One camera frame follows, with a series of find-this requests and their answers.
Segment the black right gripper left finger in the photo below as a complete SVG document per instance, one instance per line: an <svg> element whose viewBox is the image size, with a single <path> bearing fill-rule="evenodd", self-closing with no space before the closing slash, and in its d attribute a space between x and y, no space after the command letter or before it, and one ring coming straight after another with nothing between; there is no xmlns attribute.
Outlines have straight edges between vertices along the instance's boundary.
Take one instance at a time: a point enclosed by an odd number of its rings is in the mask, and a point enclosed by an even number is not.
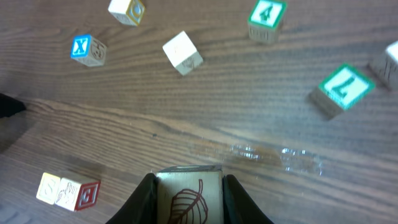
<svg viewBox="0 0 398 224"><path fill-rule="evenodd" d="M157 177L146 174L124 205L106 224L156 224Z"/></svg>

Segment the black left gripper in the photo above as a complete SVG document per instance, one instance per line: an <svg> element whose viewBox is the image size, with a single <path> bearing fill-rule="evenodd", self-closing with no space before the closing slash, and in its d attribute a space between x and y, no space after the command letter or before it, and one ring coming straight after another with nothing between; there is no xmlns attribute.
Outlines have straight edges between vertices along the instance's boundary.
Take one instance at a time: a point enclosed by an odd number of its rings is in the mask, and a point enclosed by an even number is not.
<svg viewBox="0 0 398 224"><path fill-rule="evenodd" d="M16 113L21 111L25 111L26 107L23 102L12 98L10 96L4 95L1 93L0 95L0 117L11 117Z"/></svg>

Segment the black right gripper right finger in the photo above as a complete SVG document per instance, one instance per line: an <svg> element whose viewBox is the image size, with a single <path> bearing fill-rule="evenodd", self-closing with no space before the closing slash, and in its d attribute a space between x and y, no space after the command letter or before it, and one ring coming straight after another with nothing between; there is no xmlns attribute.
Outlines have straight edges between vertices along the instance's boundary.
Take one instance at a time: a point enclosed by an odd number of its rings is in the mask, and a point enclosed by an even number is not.
<svg viewBox="0 0 398 224"><path fill-rule="evenodd" d="M223 177L223 212L225 224L274 224L231 174Z"/></svg>

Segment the red Y wooden block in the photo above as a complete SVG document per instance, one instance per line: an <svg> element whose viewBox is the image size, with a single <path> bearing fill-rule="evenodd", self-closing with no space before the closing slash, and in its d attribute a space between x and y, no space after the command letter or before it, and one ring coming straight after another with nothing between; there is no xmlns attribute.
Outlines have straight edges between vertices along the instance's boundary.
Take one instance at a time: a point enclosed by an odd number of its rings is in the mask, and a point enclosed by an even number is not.
<svg viewBox="0 0 398 224"><path fill-rule="evenodd" d="M173 166L156 174L158 224L222 224L220 165Z"/></svg>

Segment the green-edged picture wooden block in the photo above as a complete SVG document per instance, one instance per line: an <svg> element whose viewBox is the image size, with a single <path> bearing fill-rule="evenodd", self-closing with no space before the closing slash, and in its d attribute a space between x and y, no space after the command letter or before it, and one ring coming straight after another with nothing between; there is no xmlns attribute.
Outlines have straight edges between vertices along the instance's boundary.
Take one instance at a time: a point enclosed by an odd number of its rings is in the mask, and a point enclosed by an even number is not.
<svg viewBox="0 0 398 224"><path fill-rule="evenodd" d="M62 177L55 205L72 212L93 207L97 203L100 185L100 180Z"/></svg>

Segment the yellow-top wooden block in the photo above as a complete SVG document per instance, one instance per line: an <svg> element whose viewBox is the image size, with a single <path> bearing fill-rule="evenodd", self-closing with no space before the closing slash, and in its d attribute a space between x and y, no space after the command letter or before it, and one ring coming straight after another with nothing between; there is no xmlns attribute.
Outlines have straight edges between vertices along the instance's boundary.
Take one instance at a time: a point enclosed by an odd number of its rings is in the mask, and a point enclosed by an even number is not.
<svg viewBox="0 0 398 224"><path fill-rule="evenodd" d="M59 176L44 172L37 190L36 199L53 205L57 196L61 178Z"/></svg>

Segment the blue D wooden block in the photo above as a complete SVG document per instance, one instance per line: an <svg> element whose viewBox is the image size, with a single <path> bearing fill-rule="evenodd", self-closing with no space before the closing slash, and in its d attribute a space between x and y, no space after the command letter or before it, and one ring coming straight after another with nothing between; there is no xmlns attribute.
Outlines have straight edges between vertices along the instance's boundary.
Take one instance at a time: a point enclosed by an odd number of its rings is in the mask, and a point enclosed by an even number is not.
<svg viewBox="0 0 398 224"><path fill-rule="evenodd" d="M162 46L174 68L183 76L203 63L203 58L185 31L181 31Z"/></svg>

